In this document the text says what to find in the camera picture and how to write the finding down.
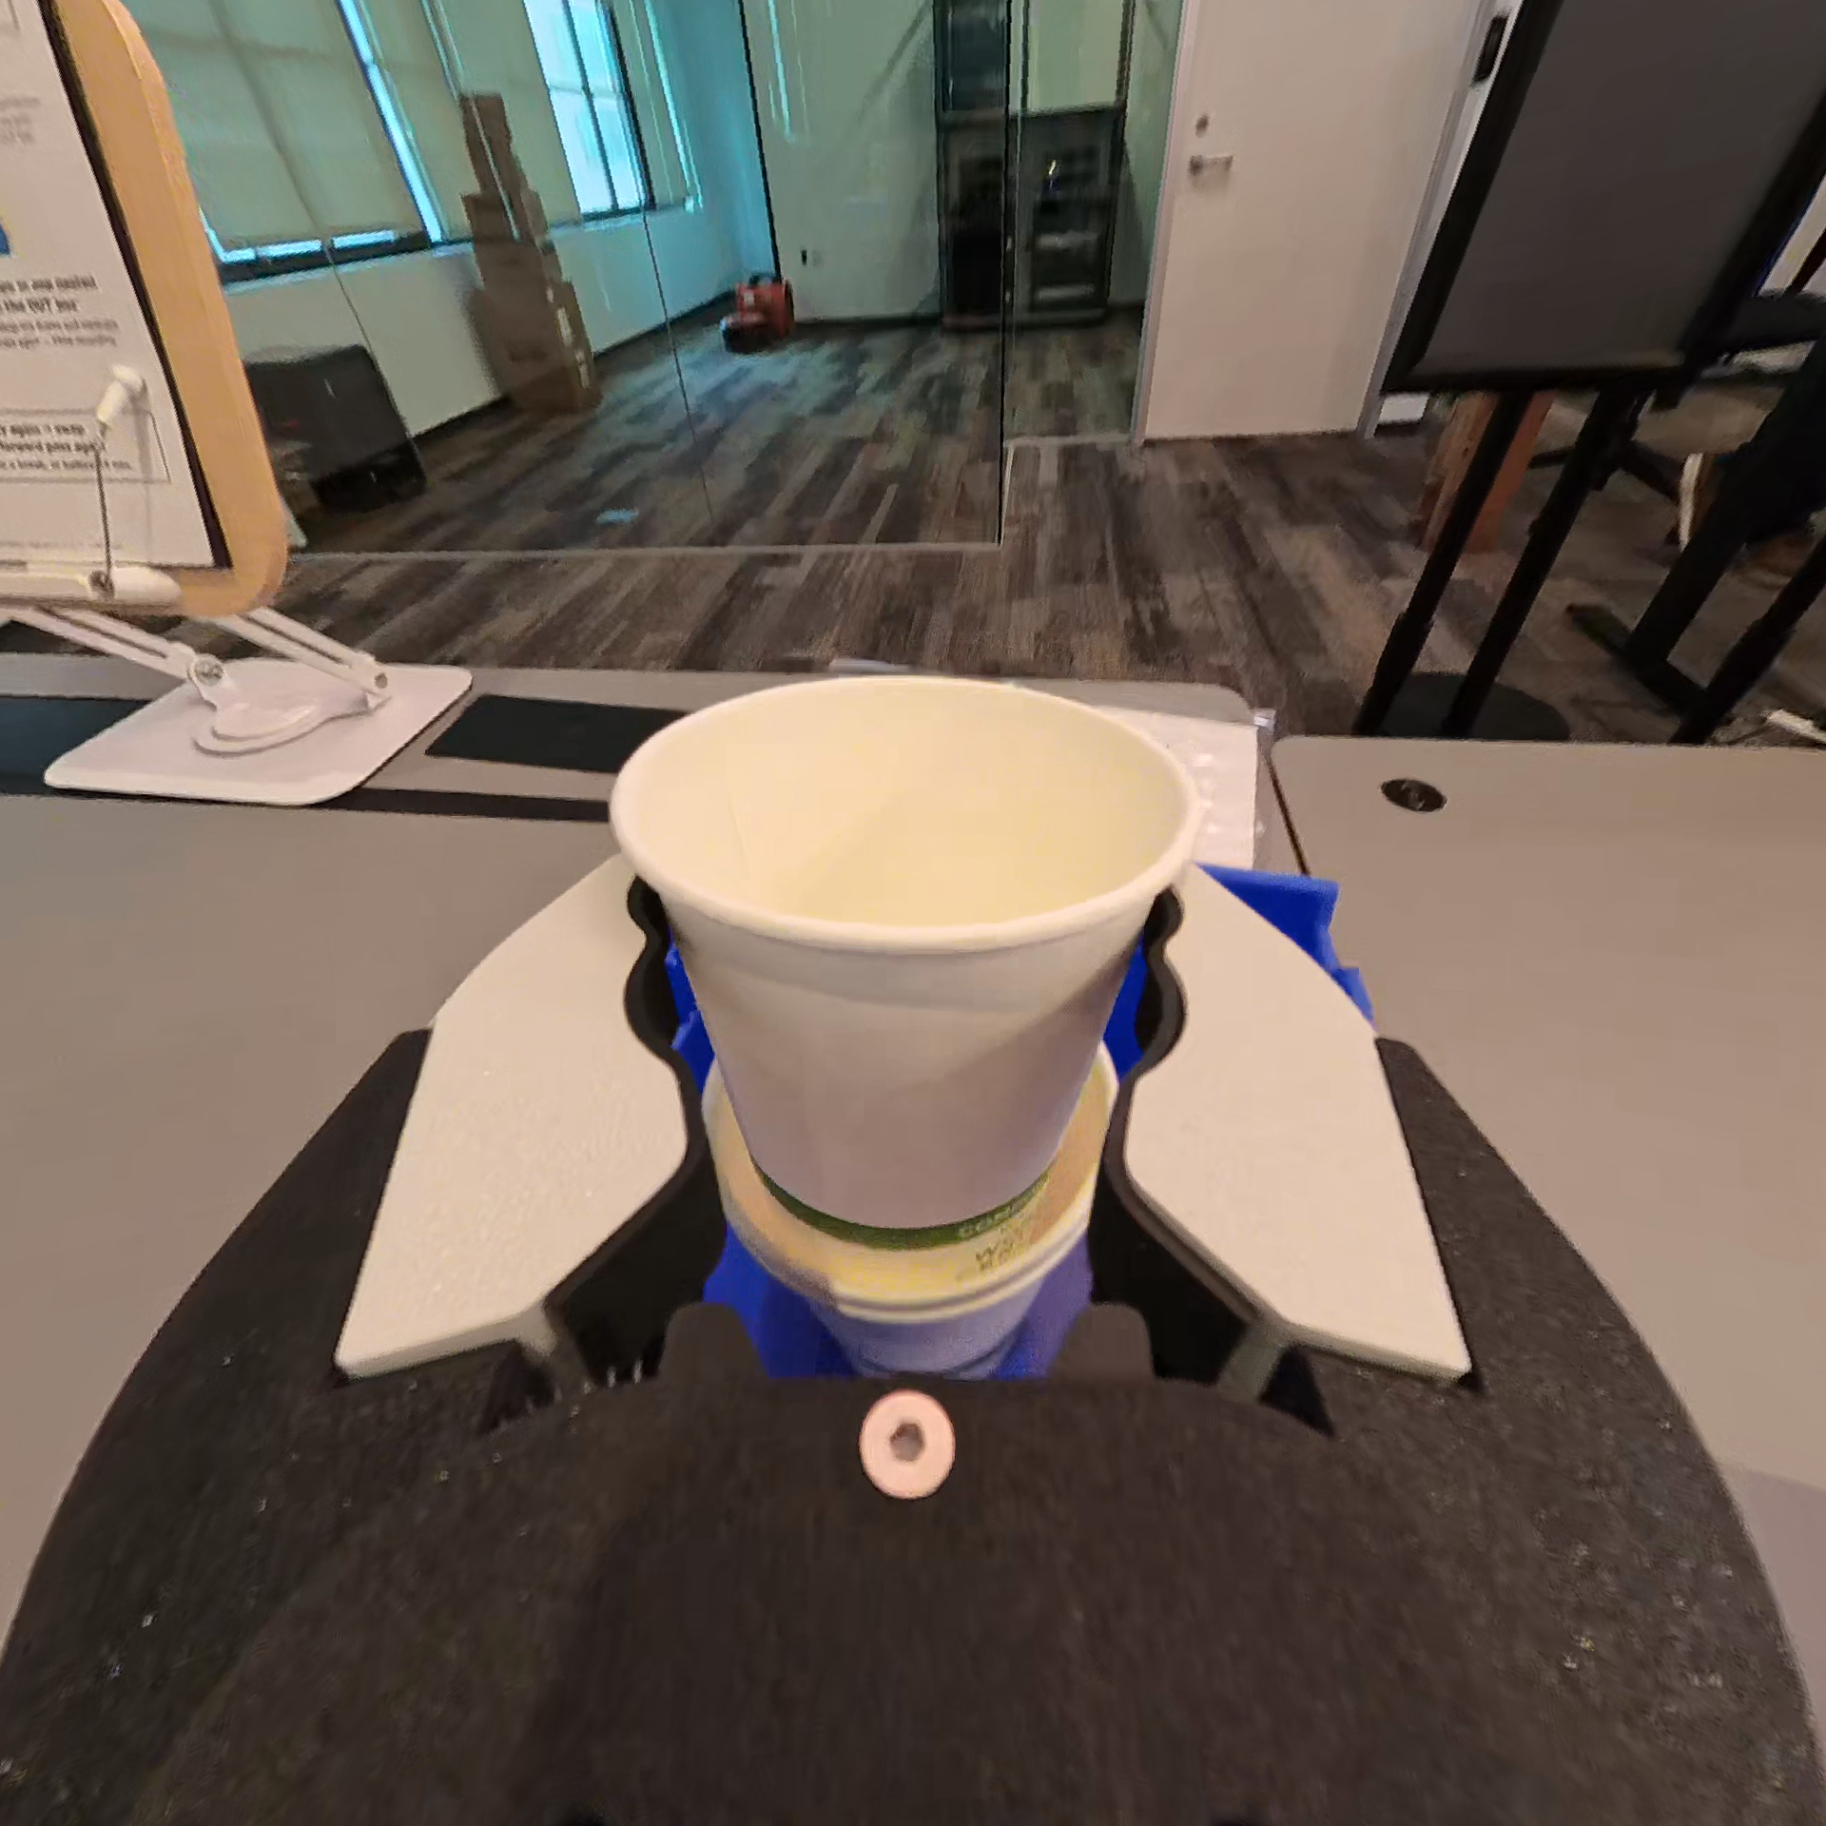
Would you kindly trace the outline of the wooden instruction board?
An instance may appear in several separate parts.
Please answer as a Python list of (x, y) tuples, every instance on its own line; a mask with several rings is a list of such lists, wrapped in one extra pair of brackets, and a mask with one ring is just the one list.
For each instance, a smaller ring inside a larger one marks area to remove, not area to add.
[(2, 622), (275, 602), (290, 511), (123, 2), (2, 2)]

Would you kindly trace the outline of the stacked cardboard boxes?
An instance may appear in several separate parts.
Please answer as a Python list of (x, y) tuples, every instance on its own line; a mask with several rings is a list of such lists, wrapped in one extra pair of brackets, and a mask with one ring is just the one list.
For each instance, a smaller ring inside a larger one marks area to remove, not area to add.
[(474, 261), (471, 318), (501, 390), (532, 416), (581, 416), (601, 401), (596, 350), (543, 203), (516, 155), (507, 101), (459, 92), (471, 186), (463, 196)]

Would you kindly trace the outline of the window with blinds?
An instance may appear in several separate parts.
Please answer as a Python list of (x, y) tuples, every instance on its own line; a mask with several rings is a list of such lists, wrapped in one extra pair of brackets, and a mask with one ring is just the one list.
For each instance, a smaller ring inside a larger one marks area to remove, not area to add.
[(127, 2), (216, 265), (463, 246), (508, 168), (547, 226), (691, 209), (659, 2)]

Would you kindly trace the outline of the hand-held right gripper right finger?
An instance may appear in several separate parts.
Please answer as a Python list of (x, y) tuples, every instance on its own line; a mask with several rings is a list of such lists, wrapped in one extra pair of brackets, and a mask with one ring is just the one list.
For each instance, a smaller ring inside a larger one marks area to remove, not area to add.
[(1371, 1021), (1189, 866), (1142, 930), (1151, 1038), (1104, 1131), (1093, 1303), (1163, 1382), (1265, 1398), (1293, 1349), (1473, 1374)]

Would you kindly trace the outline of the black flat plate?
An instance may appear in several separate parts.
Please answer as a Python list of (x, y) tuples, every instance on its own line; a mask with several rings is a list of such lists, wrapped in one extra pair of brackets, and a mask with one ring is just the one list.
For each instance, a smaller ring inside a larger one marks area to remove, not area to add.
[(123, 696), (2, 696), (2, 798), (51, 796), (51, 763), (150, 704)]
[(427, 744), (438, 762), (622, 773), (684, 712), (543, 696), (478, 696)]

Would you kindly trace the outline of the blue plastic bin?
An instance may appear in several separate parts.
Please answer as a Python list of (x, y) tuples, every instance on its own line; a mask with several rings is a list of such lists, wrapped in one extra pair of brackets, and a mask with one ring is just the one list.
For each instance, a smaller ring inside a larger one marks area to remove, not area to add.
[[(1334, 988), (1357, 1005), (1363, 1017), (1371, 1017), (1371, 999), (1357, 975), (1343, 965), (1332, 943), (1332, 916), (1337, 886), (1332, 879), (1281, 874), (1281, 871), (1243, 871), (1209, 866), (1226, 891), (1235, 895), (1255, 916), (1280, 929), (1305, 955), (1311, 955)], [(689, 1065), (696, 1088), (709, 1083), (714, 1063), (711, 1038), (696, 1009), (696, 989), (689, 975), (670, 947), (664, 955), (666, 985), (674, 989), (674, 1050)], [(1145, 988), (1145, 959), (1137, 949), (1124, 985), (1115, 995), (1104, 1043), (1115, 1065), (1115, 1076), (1126, 1080), (1142, 1060), (1145, 1041), (1151, 1038), (1151, 994)], [(724, 1251), (702, 1290), (709, 1303), (721, 1303), (741, 1321), (768, 1374), (850, 1374), (850, 1363), (839, 1342), (829, 1336), (822, 1321), (810, 1310), (807, 1299), (780, 1286), (728, 1228)], [(1058, 1357), (1063, 1342), (1087, 1310), (1093, 1299), (1093, 1273), (1087, 1244), (1078, 1241), (1049, 1268), (1037, 1286), (1037, 1299), (1021, 1315), (1021, 1326), (1009, 1336), (1007, 1354), (992, 1363), (990, 1378), (1018, 1382), (1041, 1378)]]

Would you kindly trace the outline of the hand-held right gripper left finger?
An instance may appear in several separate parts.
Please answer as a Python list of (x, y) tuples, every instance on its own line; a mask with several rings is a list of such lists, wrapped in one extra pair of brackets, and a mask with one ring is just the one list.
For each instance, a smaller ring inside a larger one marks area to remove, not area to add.
[(661, 1354), (714, 1269), (666, 949), (656, 891), (607, 856), (445, 999), (333, 1354), (346, 1378), (511, 1344), (604, 1382)]

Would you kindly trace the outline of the black server rack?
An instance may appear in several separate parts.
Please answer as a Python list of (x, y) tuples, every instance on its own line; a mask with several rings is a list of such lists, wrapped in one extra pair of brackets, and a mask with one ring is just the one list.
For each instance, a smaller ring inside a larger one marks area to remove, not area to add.
[(1137, 2), (935, 2), (938, 316), (1107, 313)]

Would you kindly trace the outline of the black rolling case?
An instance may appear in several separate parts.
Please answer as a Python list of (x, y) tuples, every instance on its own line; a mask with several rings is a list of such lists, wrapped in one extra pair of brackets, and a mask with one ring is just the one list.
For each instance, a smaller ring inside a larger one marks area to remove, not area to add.
[(366, 345), (264, 350), (244, 364), (244, 383), (268, 441), (293, 448), (322, 511), (379, 511), (427, 486)]

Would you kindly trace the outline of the black desk legs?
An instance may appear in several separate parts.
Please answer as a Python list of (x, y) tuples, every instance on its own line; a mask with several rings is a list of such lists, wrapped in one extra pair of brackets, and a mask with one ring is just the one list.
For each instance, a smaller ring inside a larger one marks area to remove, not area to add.
[[(1672, 650), (1739, 560), (1778, 578), (1772, 602), (1725, 650), (1712, 679)], [(1672, 743), (1708, 743), (1764, 683), (1804, 614), (1823, 605), (1823, 349), (1788, 380), (1748, 445), (1696, 454), (1679, 470), (1678, 560), (1632, 624), (1575, 605), (1571, 624), (1665, 709)]]

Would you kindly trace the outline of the black framed sign easel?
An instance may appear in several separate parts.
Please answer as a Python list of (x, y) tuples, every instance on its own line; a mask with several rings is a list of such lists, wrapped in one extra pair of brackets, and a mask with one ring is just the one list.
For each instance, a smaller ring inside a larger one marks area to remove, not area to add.
[[(1521, 7), (1386, 364), (1390, 390), (1487, 395), (1491, 416), (1355, 736), (1420, 709), (1476, 734), (1641, 403), (1701, 372), (1820, 182), (1823, 2)], [(1561, 390), (1587, 423), (1466, 673), (1420, 673), (1527, 409)]]

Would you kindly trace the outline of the white door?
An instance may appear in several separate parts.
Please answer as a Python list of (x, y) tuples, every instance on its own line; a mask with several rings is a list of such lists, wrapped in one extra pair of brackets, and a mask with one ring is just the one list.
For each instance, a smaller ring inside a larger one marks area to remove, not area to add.
[(1487, 2), (1187, 2), (1132, 438), (1357, 431)]

